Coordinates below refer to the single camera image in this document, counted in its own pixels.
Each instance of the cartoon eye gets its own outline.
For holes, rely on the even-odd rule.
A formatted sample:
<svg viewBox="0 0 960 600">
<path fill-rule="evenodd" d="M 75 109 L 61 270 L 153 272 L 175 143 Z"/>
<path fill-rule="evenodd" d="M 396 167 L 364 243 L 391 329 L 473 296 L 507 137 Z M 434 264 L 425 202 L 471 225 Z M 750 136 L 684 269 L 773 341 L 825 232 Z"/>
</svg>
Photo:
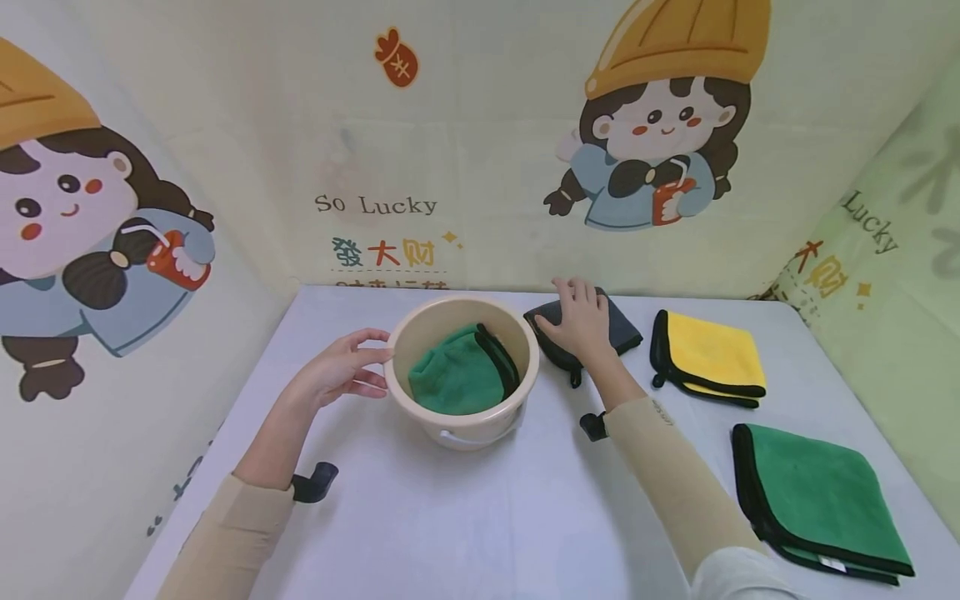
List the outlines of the cartoon eye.
<svg viewBox="0 0 960 600">
<path fill-rule="evenodd" d="M 21 217 L 33 219 L 40 214 L 40 204 L 33 198 L 21 198 L 13 205 Z"/>
<path fill-rule="evenodd" d="M 57 185 L 67 194 L 76 194 L 80 191 L 80 180 L 72 175 L 61 175 L 57 178 Z"/>
</svg>

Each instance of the hand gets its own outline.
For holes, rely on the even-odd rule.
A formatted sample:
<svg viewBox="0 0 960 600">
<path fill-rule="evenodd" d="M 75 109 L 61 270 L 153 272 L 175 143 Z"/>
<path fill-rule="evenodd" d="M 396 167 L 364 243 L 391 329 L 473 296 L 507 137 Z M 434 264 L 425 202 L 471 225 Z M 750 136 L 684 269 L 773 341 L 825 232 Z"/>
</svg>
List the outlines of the hand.
<svg viewBox="0 0 960 600">
<path fill-rule="evenodd" d="M 387 362 L 393 351 L 359 346 L 370 340 L 386 342 L 389 338 L 390 334 L 380 329 L 361 329 L 340 338 L 300 369 L 284 394 L 310 402 L 318 410 L 343 394 L 385 397 L 387 380 L 364 367 Z"/>
<path fill-rule="evenodd" d="M 565 217 L 570 214 L 570 209 L 573 208 L 573 203 L 576 202 L 571 200 L 564 192 L 556 190 L 547 194 L 547 197 L 543 199 L 543 203 L 547 206 L 550 206 L 550 214 L 560 215 Z"/>
<path fill-rule="evenodd" d="M 663 203 L 663 211 L 660 216 L 663 221 L 673 221 L 680 218 L 680 198 L 683 196 L 684 192 L 677 192 Z"/>
<path fill-rule="evenodd" d="M 554 344 L 584 362 L 585 356 L 610 349 L 610 307 L 607 297 L 597 294 L 592 283 L 574 277 L 570 281 L 553 280 L 560 294 L 563 317 L 553 325 L 541 315 L 535 317 L 537 327 Z"/>
</svg>

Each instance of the cartoon girl face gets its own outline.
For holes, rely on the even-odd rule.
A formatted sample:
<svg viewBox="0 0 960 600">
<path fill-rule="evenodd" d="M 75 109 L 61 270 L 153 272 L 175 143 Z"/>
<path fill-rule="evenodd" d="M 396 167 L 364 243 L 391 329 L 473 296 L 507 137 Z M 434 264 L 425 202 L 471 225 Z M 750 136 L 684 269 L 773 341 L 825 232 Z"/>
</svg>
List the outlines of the cartoon girl face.
<svg viewBox="0 0 960 600">
<path fill-rule="evenodd" d="M 598 117 L 592 130 L 617 160 L 653 161 L 700 150 L 735 114 L 735 106 L 718 105 L 704 90 L 703 77 L 693 80 L 685 96 L 674 95 L 670 80 L 660 80 L 648 83 L 635 102 Z"/>
<path fill-rule="evenodd" d="M 35 140 L 20 145 L 40 165 L 0 171 L 0 268 L 22 279 L 56 273 L 111 236 L 136 210 L 126 155 L 62 154 Z"/>
</svg>

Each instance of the cartoon girl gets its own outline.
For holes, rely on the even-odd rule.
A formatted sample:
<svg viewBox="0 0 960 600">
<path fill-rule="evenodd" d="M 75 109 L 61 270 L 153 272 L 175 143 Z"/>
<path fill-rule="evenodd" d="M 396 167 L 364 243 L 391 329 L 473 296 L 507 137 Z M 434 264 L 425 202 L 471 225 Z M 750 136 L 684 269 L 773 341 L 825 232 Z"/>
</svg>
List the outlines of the cartoon girl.
<svg viewBox="0 0 960 600">
<path fill-rule="evenodd" d="M 213 217 L 46 67 L 3 39 L 0 59 L 17 65 L 0 73 L 17 100 L 0 96 L 0 341 L 24 400 L 60 399 L 84 380 L 79 336 L 125 356 L 179 314 Z"/>
<path fill-rule="evenodd" d="M 543 203 L 607 231 L 669 225 L 731 190 L 733 143 L 750 112 L 769 0 L 637 0 L 587 81 L 570 164 Z"/>
</svg>

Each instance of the folded towel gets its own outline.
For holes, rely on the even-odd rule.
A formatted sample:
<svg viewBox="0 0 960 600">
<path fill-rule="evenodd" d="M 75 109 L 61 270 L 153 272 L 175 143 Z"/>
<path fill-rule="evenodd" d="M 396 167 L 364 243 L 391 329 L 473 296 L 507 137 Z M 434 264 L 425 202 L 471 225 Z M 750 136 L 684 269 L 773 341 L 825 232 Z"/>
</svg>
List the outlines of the folded towel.
<svg viewBox="0 0 960 600">
<path fill-rule="evenodd" d="M 410 370 L 414 401 L 444 415 L 482 413 L 507 399 L 519 384 L 510 354 L 482 324 L 451 334 Z"/>
<path fill-rule="evenodd" d="M 667 381 L 691 396 L 757 408 L 766 395 L 754 337 L 749 331 L 661 310 L 650 340 L 653 386 Z"/>
<path fill-rule="evenodd" d="M 862 454 L 746 424 L 733 428 L 732 445 L 740 508 L 786 560 L 892 586 L 914 576 Z"/>
<path fill-rule="evenodd" d="M 604 292 L 602 288 L 598 287 L 596 291 L 598 295 L 607 296 L 607 293 Z M 639 346 L 640 342 L 643 341 L 643 336 L 636 330 L 634 324 L 630 323 L 630 320 L 627 319 L 609 296 L 607 296 L 607 305 L 610 307 L 610 345 L 613 346 L 616 353 L 623 354 L 630 348 Z M 579 388 L 583 382 L 583 363 L 573 354 L 554 344 L 546 334 L 540 331 L 537 322 L 534 320 L 536 315 L 541 315 L 548 322 L 559 325 L 564 317 L 560 307 L 560 301 L 554 300 L 529 310 L 523 315 L 523 318 L 534 328 L 534 333 L 537 334 L 537 343 L 540 344 L 540 348 L 543 350 L 543 354 L 547 357 L 547 360 L 564 371 L 569 372 L 570 386 Z"/>
</svg>

